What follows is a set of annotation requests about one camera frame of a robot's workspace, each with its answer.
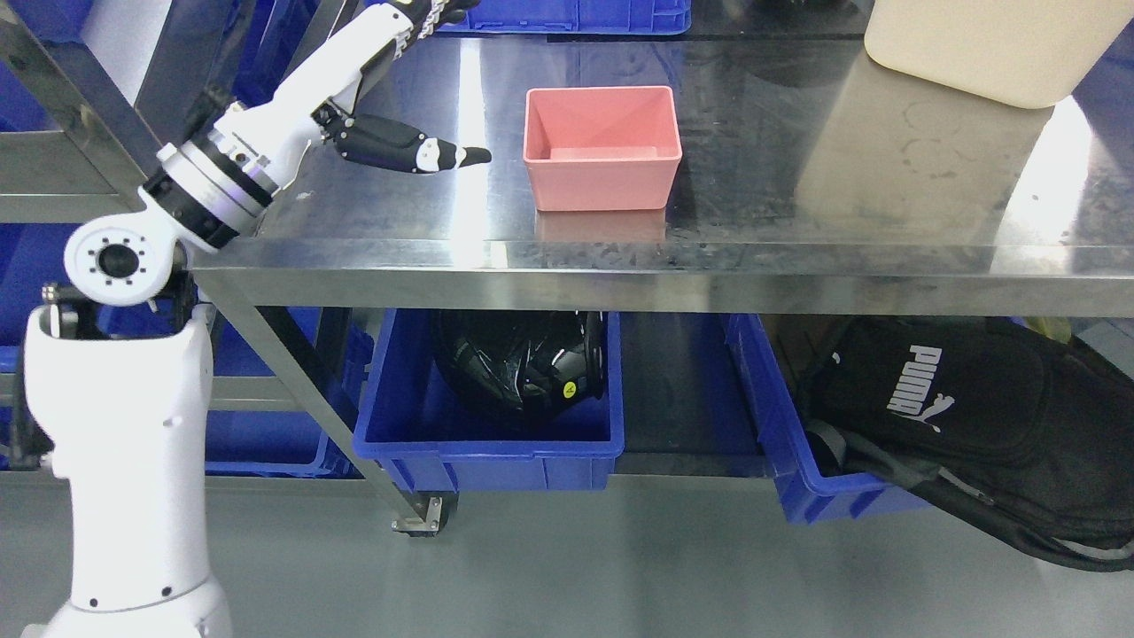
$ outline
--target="robotic hand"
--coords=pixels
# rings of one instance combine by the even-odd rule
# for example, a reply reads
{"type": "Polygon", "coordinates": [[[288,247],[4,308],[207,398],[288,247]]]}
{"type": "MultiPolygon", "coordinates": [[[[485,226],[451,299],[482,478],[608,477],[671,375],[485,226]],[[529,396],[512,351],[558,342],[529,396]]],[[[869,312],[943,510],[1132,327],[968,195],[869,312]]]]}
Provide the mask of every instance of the robotic hand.
{"type": "Polygon", "coordinates": [[[145,209],[87,222],[67,243],[67,275],[88,297],[134,305],[164,287],[178,246],[208,253],[253,230],[272,197],[295,179],[304,153],[329,141],[347,161],[437,172],[491,160],[390,119],[355,114],[373,79],[439,23],[463,19],[479,0],[375,5],[316,49],[272,100],[229,107],[212,128],[159,153],[161,170],[138,188],[145,209]]]}
{"type": "Polygon", "coordinates": [[[392,0],[365,9],[299,65],[273,99],[232,104],[206,133],[159,153],[141,212],[95,219],[65,248],[75,288],[44,289],[25,341],[28,407],[71,484],[70,599],[25,637],[229,638],[205,543],[204,429],[212,388],[208,305],[171,338],[99,340],[91,299],[133,305],[170,289],[175,265],[252,230],[312,144],[348,161],[435,172],[491,159],[405,124],[354,114],[380,74],[479,0],[392,0]]]}

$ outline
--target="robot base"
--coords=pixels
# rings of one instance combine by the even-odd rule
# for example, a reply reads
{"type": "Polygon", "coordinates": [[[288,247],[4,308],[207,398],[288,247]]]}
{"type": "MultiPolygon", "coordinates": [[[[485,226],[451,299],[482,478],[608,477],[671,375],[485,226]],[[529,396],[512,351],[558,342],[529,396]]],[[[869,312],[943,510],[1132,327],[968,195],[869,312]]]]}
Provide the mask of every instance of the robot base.
{"type": "Polygon", "coordinates": [[[87,612],[66,603],[48,626],[20,638],[231,638],[225,592],[212,576],[184,596],[125,612],[87,612]]]}

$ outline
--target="puma logo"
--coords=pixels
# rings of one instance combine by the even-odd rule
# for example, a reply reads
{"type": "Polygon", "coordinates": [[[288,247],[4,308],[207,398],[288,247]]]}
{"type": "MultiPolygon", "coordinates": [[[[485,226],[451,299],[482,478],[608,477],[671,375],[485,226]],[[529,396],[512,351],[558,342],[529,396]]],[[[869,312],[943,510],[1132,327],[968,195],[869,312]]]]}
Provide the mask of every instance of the puma logo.
{"type": "Polygon", "coordinates": [[[934,433],[941,434],[941,428],[930,424],[929,419],[953,408],[956,401],[951,397],[938,393],[933,403],[929,408],[925,407],[925,399],[937,377],[937,367],[941,363],[941,349],[912,346],[909,352],[913,354],[914,360],[902,369],[902,376],[898,377],[898,384],[886,409],[903,419],[924,424],[933,428],[934,433]]]}
{"type": "Polygon", "coordinates": [[[933,400],[933,405],[926,408],[924,411],[922,411],[921,415],[917,415],[916,417],[909,415],[898,415],[898,416],[902,417],[903,419],[909,419],[911,422],[925,424],[926,426],[933,428],[933,432],[936,432],[937,434],[941,434],[941,428],[929,423],[929,419],[931,417],[937,417],[938,415],[945,412],[949,408],[953,408],[954,403],[956,403],[956,401],[951,397],[945,397],[942,394],[938,394],[937,399],[933,400]]]}

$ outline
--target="black helmet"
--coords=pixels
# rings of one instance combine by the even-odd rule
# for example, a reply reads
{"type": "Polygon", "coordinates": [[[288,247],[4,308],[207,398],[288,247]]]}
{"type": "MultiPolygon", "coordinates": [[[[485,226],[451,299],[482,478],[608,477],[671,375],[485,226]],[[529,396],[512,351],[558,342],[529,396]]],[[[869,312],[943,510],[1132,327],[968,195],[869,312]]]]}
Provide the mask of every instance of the black helmet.
{"type": "Polygon", "coordinates": [[[607,385],[599,312],[437,309],[433,357],[469,410],[538,428],[607,385]]]}

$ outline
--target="gray floor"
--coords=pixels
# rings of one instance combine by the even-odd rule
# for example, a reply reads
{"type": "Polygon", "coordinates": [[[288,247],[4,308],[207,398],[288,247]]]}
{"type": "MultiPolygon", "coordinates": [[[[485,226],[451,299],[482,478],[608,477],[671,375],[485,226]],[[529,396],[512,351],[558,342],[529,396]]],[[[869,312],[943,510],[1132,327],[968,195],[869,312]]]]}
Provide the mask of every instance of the gray floor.
{"type": "MultiPolygon", "coordinates": [[[[211,491],[213,565],[245,638],[1134,636],[1134,572],[934,511],[797,528],[767,482],[613,480],[469,494],[437,539],[365,497],[211,491]]],[[[66,491],[0,484],[0,637],[66,597],[68,535],[66,491]]]]}

